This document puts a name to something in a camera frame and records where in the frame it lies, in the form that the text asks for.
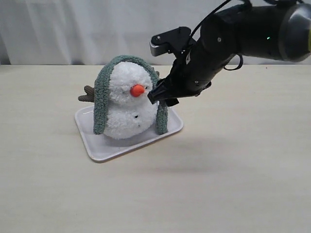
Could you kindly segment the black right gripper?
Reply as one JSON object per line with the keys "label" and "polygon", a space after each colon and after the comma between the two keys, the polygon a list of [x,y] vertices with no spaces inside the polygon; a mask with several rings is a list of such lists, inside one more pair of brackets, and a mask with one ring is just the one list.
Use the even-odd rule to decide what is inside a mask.
{"label": "black right gripper", "polygon": [[151,103],[175,106],[177,98],[199,95],[214,76],[240,53],[238,23],[241,12],[226,9],[205,19],[200,27],[200,37],[183,56],[182,62],[173,66],[168,82],[158,81],[147,95]]}

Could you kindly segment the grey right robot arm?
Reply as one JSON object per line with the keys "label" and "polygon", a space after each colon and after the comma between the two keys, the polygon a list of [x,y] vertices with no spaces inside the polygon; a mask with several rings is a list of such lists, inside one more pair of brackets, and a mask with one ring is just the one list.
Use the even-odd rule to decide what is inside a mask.
{"label": "grey right robot arm", "polygon": [[[193,35],[199,31],[198,39]],[[301,62],[311,55],[311,6],[300,0],[269,0],[253,6],[248,0],[209,13],[196,30],[186,26],[151,38],[153,56],[172,53],[175,60],[167,77],[157,82],[151,103],[178,104],[179,98],[196,97],[233,57],[255,57]]]}

